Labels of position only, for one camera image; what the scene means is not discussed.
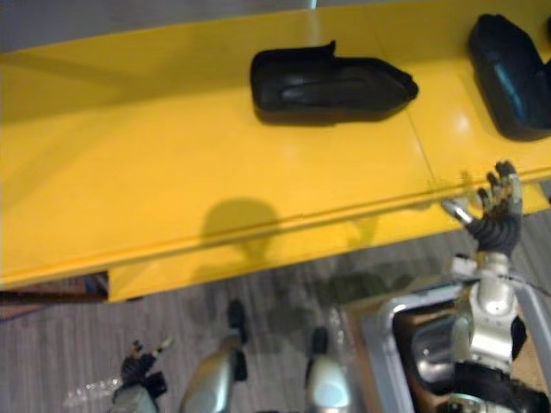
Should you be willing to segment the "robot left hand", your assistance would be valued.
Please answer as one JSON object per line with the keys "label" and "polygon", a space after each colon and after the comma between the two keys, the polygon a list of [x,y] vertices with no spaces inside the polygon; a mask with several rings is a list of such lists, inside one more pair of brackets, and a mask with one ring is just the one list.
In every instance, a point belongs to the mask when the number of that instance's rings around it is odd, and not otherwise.
{"label": "robot left hand", "polygon": [[168,390],[162,372],[151,373],[158,357],[173,343],[171,336],[165,337],[157,347],[149,352],[139,340],[134,340],[129,355],[121,364],[121,388],[139,385],[147,390],[153,399],[157,399]]}

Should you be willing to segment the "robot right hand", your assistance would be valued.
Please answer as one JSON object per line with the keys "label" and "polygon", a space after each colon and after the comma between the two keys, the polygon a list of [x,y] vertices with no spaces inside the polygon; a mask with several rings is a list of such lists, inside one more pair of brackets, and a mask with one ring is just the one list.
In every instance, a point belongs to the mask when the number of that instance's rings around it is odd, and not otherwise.
{"label": "robot right hand", "polygon": [[459,201],[447,198],[441,207],[477,242],[480,253],[510,257],[521,237],[523,188],[513,164],[499,161],[486,175],[488,185],[476,189],[481,215],[475,216]]}

